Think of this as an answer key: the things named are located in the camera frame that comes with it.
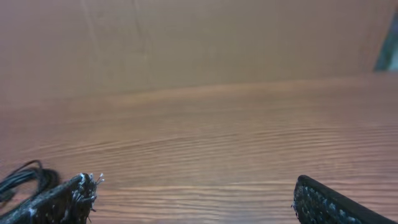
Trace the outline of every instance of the wooden table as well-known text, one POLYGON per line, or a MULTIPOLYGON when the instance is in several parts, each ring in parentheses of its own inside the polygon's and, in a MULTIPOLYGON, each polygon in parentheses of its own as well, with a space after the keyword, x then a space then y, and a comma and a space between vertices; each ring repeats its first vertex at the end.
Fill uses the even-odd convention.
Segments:
POLYGON ((398 221, 398 78, 203 86, 0 108, 1 177, 104 173, 100 223, 298 223, 307 174, 398 221))

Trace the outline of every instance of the coiled black cable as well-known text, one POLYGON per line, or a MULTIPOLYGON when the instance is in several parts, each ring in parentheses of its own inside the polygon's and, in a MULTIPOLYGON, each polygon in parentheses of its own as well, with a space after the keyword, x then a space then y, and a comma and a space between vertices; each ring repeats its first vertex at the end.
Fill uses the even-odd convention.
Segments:
POLYGON ((34 199, 40 193, 56 187, 60 183, 60 178, 56 171, 43 169, 43 165, 39 160, 29 161, 20 168, 14 170, 0 182, 0 203, 9 202, 16 194, 14 188, 31 180, 37 180, 37 190, 28 199, 21 202, 20 205, 28 200, 34 199), (28 167, 35 163, 38 167, 28 167))

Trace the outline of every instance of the brown wall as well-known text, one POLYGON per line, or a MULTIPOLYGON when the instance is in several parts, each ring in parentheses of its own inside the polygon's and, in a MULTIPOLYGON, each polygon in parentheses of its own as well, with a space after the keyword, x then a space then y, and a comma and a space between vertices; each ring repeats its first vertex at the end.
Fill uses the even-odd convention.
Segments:
POLYGON ((5 0, 0 103, 372 69, 394 0, 5 0))

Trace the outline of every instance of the worn black material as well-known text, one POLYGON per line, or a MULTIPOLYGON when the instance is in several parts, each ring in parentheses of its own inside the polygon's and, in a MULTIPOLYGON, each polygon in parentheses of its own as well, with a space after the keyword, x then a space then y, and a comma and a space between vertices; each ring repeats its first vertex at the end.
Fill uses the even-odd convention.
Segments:
POLYGON ((397 224, 306 175, 298 177, 292 206, 302 224, 397 224))
POLYGON ((5 224, 86 223, 96 199, 98 182, 92 175, 80 174, 0 219, 5 224))

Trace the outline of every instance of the cable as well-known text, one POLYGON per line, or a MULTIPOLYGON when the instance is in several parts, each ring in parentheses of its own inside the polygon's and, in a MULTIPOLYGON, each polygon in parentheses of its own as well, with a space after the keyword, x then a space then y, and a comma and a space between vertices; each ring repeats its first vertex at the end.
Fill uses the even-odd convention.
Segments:
POLYGON ((15 187, 35 179, 37 180, 36 192, 28 199, 21 202, 20 205, 27 200, 33 200, 42 192, 50 190, 60 183, 60 178, 56 171, 51 169, 43 169, 42 163, 39 160, 29 161, 20 168, 11 172, 11 174, 9 174, 0 182, 0 203, 7 203, 15 196, 15 187), (38 167, 26 168, 29 165, 35 163, 38 167))

